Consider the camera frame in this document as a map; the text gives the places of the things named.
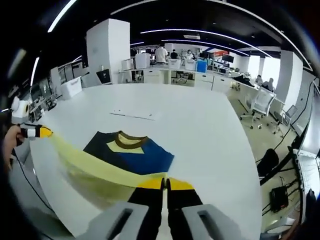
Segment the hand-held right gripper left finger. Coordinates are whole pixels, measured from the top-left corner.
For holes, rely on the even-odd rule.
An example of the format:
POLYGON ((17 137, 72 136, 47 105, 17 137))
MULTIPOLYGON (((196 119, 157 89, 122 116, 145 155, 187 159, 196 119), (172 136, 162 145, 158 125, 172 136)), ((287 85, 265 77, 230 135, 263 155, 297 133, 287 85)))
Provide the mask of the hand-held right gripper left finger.
POLYGON ((120 201, 92 219, 78 240, 155 240, 162 222, 164 178, 135 188, 128 201, 120 201))

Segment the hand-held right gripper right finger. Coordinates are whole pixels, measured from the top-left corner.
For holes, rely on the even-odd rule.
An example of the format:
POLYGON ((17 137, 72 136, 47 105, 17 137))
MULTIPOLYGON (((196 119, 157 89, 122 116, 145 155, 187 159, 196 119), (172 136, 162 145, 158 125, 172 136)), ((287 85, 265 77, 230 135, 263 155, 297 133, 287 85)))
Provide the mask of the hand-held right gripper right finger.
POLYGON ((174 240, 239 240, 240 228, 212 204, 204 204, 191 184, 166 180, 168 226, 174 240))

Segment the person's left hand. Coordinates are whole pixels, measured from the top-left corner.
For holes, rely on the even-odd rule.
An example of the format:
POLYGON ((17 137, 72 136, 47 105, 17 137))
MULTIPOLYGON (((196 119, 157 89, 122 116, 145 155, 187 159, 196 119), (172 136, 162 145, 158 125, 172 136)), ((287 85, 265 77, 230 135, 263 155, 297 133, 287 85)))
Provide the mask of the person's left hand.
POLYGON ((25 138, 22 135, 21 127, 19 125, 12 125, 7 133, 5 134, 3 140, 3 159, 4 159, 4 166, 5 170, 11 170, 11 154, 15 147, 18 146, 18 142, 24 142, 25 138))

